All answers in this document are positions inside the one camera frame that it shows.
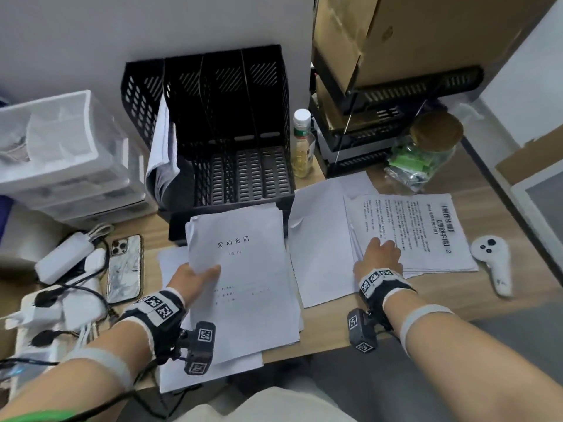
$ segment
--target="wrist strap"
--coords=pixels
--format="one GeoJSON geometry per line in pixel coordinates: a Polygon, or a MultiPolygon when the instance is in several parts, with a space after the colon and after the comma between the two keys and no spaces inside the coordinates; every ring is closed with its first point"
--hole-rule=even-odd
{"type": "Polygon", "coordinates": [[[77,359],[92,360],[108,369],[123,386],[125,391],[133,389],[133,377],[129,367],[125,362],[113,355],[111,352],[100,348],[79,348],[69,352],[62,360],[61,363],[77,359]]]}
{"type": "Polygon", "coordinates": [[[409,329],[412,325],[421,317],[424,317],[426,314],[431,314],[433,312],[447,312],[453,314],[452,310],[442,305],[424,305],[423,307],[415,309],[413,312],[407,315],[405,321],[403,322],[403,326],[401,326],[401,333],[399,335],[399,339],[401,340],[401,345],[405,350],[406,355],[410,358],[409,352],[406,350],[406,335],[409,333],[409,329]]]}

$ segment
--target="wooden desk surface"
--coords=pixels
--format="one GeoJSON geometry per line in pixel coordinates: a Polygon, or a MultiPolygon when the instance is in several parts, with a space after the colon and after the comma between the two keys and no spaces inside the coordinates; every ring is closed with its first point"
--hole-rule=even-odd
{"type": "MultiPolygon", "coordinates": [[[[385,179],[381,166],[367,169],[376,189],[383,194],[406,194],[400,184],[385,179]]],[[[324,180],[319,165],[297,188],[324,180]]],[[[425,274],[409,281],[431,303],[451,308],[463,319],[482,319],[539,305],[563,297],[563,289],[542,257],[528,240],[467,152],[460,148],[426,187],[426,193],[450,193],[469,242],[486,234],[503,237],[512,250],[515,298],[500,299],[493,291],[489,274],[480,263],[472,273],[425,274]]],[[[144,293],[162,287],[157,255],[173,245],[168,224],[157,215],[134,219],[116,226],[109,240],[140,234],[144,238],[144,293]]],[[[264,363],[347,347],[346,315],[362,306],[357,294],[302,310],[305,330],[297,344],[265,351],[264,363]]]]}

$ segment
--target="smartphone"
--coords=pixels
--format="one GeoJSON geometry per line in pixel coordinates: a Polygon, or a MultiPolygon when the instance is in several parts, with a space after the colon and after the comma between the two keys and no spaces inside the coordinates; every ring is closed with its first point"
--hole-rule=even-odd
{"type": "Polygon", "coordinates": [[[140,235],[115,240],[109,249],[108,290],[109,304],[126,302],[141,294],[143,240],[140,235]]]}

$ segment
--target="black mesh desk organizer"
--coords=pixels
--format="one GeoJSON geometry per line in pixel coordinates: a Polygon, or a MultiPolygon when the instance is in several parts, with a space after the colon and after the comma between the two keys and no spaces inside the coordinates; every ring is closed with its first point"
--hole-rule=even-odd
{"type": "Polygon", "coordinates": [[[191,216],[275,202],[289,208],[295,183],[289,98],[279,45],[127,63],[125,110],[151,144],[162,92],[178,154],[194,170],[194,206],[169,216],[185,242],[191,216]]]}

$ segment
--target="cardboard box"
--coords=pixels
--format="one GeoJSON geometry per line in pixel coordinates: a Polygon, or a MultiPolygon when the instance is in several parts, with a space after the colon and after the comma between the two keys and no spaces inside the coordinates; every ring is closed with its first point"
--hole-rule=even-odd
{"type": "Polygon", "coordinates": [[[343,92],[507,53],[556,0],[319,0],[313,43],[343,92]]]}
{"type": "MultiPolygon", "coordinates": [[[[348,115],[340,112],[319,76],[316,77],[315,86],[320,113],[324,115],[328,128],[331,132],[335,130],[343,132],[346,129],[348,115]]],[[[353,132],[400,116],[402,114],[396,108],[353,114],[347,131],[353,132]]]]}
{"type": "Polygon", "coordinates": [[[515,185],[560,160],[563,160],[563,125],[528,142],[497,164],[496,169],[510,185],[515,185]]]}

